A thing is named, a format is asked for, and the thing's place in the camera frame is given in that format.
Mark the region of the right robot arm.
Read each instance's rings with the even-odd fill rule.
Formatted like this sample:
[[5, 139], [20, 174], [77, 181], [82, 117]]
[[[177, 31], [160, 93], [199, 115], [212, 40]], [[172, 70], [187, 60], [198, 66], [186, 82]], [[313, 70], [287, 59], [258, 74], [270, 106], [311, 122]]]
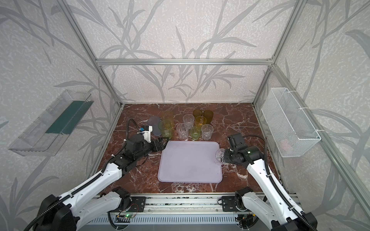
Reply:
[[291, 198], [271, 172], [267, 155], [255, 147], [225, 149], [226, 163], [243, 166], [256, 180], [269, 204], [251, 189], [236, 191], [236, 205], [255, 214], [272, 231], [316, 231], [318, 221]]

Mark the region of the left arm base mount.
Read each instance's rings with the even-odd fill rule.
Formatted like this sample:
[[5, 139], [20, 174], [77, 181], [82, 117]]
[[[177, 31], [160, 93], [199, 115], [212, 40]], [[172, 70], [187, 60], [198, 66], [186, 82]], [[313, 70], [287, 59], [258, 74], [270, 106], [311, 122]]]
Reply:
[[143, 212], [145, 207], [146, 197], [144, 196], [134, 196], [130, 198], [125, 198], [122, 200], [120, 205], [115, 212]]

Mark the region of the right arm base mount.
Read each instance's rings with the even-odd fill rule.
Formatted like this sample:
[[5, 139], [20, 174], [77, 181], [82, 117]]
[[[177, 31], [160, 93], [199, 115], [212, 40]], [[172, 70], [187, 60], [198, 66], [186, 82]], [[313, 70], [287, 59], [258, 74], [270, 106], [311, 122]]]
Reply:
[[238, 208], [234, 196], [222, 196], [221, 206], [223, 212], [245, 212], [246, 208]]

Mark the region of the yellow transparent plastic cup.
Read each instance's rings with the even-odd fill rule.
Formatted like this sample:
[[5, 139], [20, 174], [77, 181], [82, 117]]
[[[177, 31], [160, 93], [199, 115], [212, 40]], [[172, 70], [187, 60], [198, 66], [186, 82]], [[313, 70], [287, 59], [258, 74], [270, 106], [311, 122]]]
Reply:
[[203, 125], [207, 124], [207, 118], [204, 116], [195, 117], [195, 127], [201, 128]]

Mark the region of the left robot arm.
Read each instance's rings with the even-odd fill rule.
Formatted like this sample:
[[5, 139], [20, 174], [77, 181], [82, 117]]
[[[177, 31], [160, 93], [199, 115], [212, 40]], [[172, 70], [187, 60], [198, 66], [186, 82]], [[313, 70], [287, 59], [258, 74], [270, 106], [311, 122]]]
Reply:
[[128, 138], [124, 146], [105, 162], [102, 169], [73, 189], [46, 197], [37, 217], [25, 228], [27, 231], [77, 231], [100, 215], [131, 206], [130, 193], [118, 187], [92, 201], [99, 192], [119, 180], [150, 153], [163, 151], [168, 138], [150, 141], [144, 133]]

